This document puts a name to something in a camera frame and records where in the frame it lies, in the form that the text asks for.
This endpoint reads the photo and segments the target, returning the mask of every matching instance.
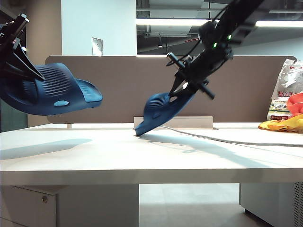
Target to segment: floor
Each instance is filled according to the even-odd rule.
[[[140,227],[271,227],[239,205],[239,184],[141,184]]]

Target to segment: ceiling light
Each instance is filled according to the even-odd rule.
[[[138,58],[166,58],[166,54],[138,54]]]
[[[155,25],[155,26],[201,26],[208,22],[205,19],[142,19],[136,20],[137,25]],[[303,27],[303,21],[257,21],[258,27]]]
[[[204,19],[137,19],[137,25],[162,26],[201,26],[209,20]]]
[[[303,27],[303,21],[260,20],[256,22],[258,27]]]

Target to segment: gray cable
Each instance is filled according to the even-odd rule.
[[[189,132],[185,131],[179,131],[167,126],[160,126],[159,128],[165,128],[165,129],[170,129],[173,131],[176,131],[178,133],[186,134],[189,136],[195,136],[207,140],[215,140],[223,143],[231,143],[231,144],[241,144],[241,145],[254,145],[254,146],[281,146],[281,147],[296,147],[296,148],[303,148],[303,144],[290,144],[290,143],[253,143],[253,142],[242,142],[242,141],[235,141],[235,140],[223,140],[223,139],[218,139],[214,137],[209,137],[209,136],[204,136],[204,135],[197,135],[197,134],[192,134]]]

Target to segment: desk surface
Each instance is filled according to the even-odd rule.
[[[229,140],[302,143],[303,134],[217,123],[183,131]],[[303,148],[240,146],[133,124],[48,124],[0,133],[2,185],[303,181]]]

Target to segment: yellow cloth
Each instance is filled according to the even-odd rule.
[[[288,120],[272,120],[263,122],[259,125],[259,129],[303,133],[303,114],[292,117]]]

